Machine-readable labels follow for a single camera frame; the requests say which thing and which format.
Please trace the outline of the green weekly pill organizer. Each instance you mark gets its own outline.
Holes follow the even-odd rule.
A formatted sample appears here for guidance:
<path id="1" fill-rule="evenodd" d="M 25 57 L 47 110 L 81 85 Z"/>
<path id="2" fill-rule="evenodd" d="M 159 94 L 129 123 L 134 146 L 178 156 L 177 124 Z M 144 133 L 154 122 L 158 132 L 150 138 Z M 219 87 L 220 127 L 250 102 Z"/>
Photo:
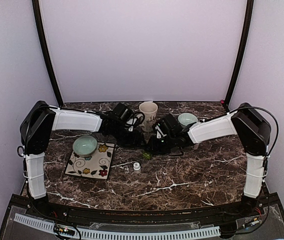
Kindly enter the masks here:
<path id="1" fill-rule="evenodd" d="M 146 160 L 150 160 L 152 158 L 152 154 L 144 151 L 142 153 L 142 157 Z"/>

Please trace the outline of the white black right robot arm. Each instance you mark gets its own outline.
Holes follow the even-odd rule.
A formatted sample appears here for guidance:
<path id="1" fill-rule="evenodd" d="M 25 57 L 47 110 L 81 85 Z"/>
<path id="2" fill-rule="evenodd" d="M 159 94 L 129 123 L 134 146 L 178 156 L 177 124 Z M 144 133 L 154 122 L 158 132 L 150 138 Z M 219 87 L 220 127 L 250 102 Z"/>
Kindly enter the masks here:
<path id="1" fill-rule="evenodd" d="M 145 149 L 152 155 L 169 154 L 173 149 L 183 150 L 207 141 L 236 138 L 246 157 L 243 195 L 247 197 L 237 205 L 237 213 L 248 217 L 257 208 L 254 199 L 260 194 L 267 176 L 269 157 L 280 131 L 276 129 L 275 137 L 271 139 L 272 126 L 263 113 L 275 119 L 268 110 L 247 102 L 209 119 L 199 119 L 191 113 L 182 113 L 178 117 L 167 114 L 152 126 L 153 134 Z"/>

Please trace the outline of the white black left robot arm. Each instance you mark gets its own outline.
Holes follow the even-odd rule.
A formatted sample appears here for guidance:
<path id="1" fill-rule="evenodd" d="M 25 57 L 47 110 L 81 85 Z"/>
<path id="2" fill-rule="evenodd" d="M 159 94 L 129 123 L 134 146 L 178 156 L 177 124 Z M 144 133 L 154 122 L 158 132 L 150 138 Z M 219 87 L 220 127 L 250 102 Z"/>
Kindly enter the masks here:
<path id="1" fill-rule="evenodd" d="M 35 200 L 33 210 L 42 218 L 49 218 L 53 213 L 52 206 L 42 199 L 47 196 L 44 158 L 53 131 L 101 133 L 114 137 L 119 146 L 140 147 L 145 140 L 137 128 L 144 120 L 144 113 L 134 112 L 123 103 L 112 110 L 98 112 L 60 108 L 37 101 L 20 125 L 21 145 L 17 148 L 24 159 L 29 195 Z"/>

